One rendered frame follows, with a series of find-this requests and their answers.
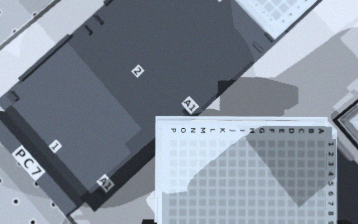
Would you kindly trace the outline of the grey multi-well plate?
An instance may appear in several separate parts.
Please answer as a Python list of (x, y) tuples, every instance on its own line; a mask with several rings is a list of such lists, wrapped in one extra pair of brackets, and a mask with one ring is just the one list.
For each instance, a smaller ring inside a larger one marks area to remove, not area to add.
[(157, 224), (337, 224), (328, 117), (156, 116)]

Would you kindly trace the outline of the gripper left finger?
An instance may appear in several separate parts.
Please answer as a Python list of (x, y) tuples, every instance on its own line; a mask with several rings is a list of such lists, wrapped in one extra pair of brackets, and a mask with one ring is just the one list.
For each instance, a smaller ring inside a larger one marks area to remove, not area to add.
[(143, 219), (142, 224), (157, 224), (157, 222), (154, 222), (154, 219)]

